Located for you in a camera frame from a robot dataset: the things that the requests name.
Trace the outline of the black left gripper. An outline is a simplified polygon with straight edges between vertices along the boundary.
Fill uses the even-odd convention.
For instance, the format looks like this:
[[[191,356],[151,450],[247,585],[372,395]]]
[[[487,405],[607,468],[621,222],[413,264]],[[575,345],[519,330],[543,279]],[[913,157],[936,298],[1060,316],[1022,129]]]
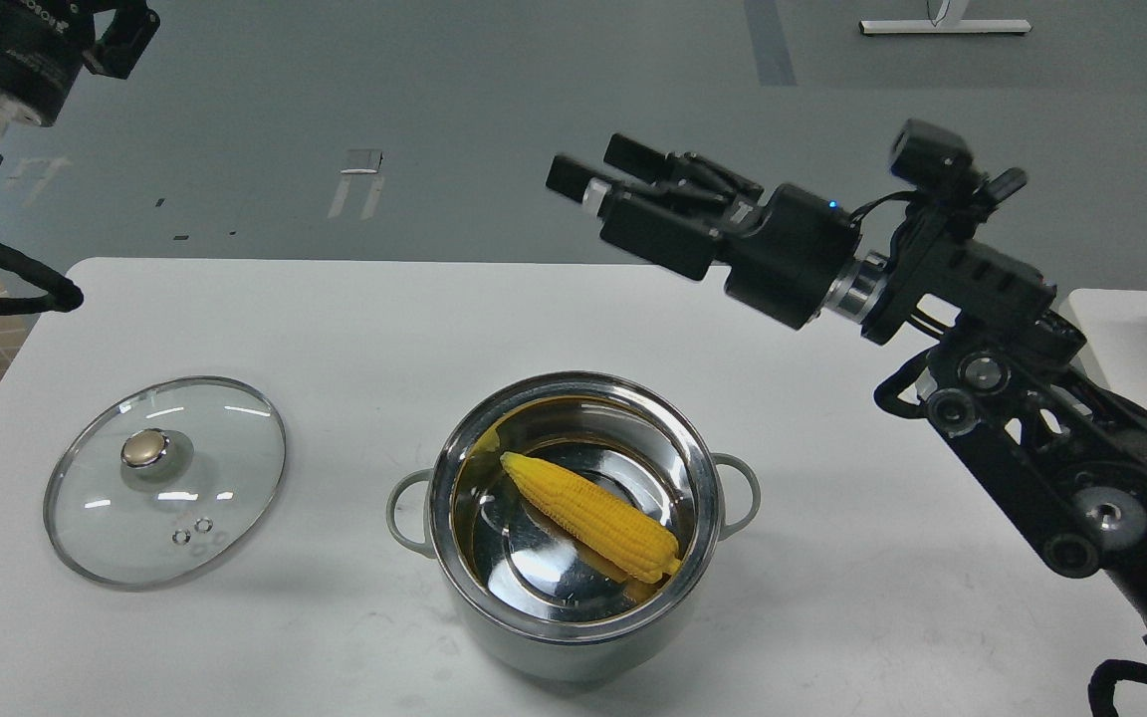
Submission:
[[[108,11],[95,39],[93,18]],[[145,1],[0,1],[0,128],[54,125],[83,65],[127,79],[159,24]]]

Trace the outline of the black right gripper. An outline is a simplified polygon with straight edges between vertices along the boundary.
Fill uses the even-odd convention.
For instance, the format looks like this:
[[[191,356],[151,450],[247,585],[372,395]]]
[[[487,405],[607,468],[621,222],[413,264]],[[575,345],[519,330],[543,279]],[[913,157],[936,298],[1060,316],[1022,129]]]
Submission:
[[[738,200],[756,204],[764,186],[729,167],[682,153],[610,137],[606,176],[564,153],[552,159],[546,187],[601,223],[599,236],[634,257],[701,280],[718,258],[713,223]],[[779,324],[799,330],[822,309],[842,268],[855,259],[859,232],[837,201],[783,184],[752,226],[729,235],[721,254],[724,291]]]

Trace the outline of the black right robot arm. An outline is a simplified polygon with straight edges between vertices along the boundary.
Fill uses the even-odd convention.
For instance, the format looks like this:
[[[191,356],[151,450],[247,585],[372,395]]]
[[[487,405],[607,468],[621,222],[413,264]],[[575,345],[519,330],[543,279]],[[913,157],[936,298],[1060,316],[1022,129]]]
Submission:
[[[1022,169],[988,176],[961,137],[908,119],[889,150],[910,185],[891,194],[904,219],[887,254],[860,258],[872,204],[845,210],[793,184],[765,198],[713,159],[622,134],[604,162],[622,177],[557,154],[546,184],[599,218],[608,244],[688,280],[727,265],[729,298],[791,330],[830,310],[874,344],[905,326],[933,337],[874,403],[924,419],[1045,566],[1106,572],[1147,628],[1147,410],[1074,367],[1086,336],[1052,307],[1055,286],[975,237],[1027,185]],[[1098,664],[1092,714],[1116,714],[1119,681],[1147,685],[1147,664]]]

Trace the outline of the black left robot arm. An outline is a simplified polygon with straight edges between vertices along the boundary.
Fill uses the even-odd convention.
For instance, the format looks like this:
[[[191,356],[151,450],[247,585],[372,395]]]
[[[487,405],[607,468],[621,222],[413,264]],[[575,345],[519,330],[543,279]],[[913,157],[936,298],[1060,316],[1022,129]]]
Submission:
[[[54,125],[81,72],[126,79],[158,29],[145,1],[0,1],[0,142],[15,123]],[[83,299],[64,274],[0,242],[0,317],[72,312]]]

